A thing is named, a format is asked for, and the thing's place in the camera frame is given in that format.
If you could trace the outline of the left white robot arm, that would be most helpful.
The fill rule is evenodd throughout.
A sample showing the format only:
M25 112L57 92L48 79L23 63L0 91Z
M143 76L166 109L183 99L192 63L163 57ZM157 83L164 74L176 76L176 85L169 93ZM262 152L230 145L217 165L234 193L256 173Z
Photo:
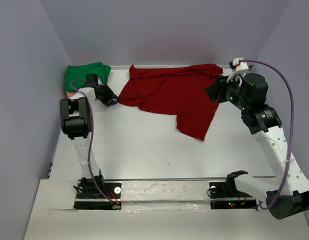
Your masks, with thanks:
M79 187L75 187L80 195L88 194L89 198L106 196L106 183L101 168L93 153L94 116L91 102L98 100L105 107L118 103L119 97L95 73L88 73L83 79L74 79L69 83L75 90L70 98L59 101L61 130L73 144L81 168Z

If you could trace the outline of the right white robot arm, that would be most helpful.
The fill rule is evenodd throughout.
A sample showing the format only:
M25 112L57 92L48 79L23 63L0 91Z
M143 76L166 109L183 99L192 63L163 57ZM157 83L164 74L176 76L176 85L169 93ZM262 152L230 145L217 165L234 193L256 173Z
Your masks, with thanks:
M247 194L255 198L263 210L278 220L309 210L309 180L296 159L288 153L282 121L276 110L266 104L268 83L256 73L230 78L220 75L205 89L217 103L229 102L241 111L241 119L260 145L274 173L277 184L258 180L239 170L227 175L224 182L211 184L211 198L237 197Z

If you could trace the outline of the red t shirt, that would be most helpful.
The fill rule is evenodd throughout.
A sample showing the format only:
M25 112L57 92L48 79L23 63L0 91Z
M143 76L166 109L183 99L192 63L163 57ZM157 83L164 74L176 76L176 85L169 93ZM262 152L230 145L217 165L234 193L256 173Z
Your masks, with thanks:
M175 115L176 128L184 135L204 141L219 104L205 89L223 69L216 64L175 68L129 69L129 80L119 103L154 114Z

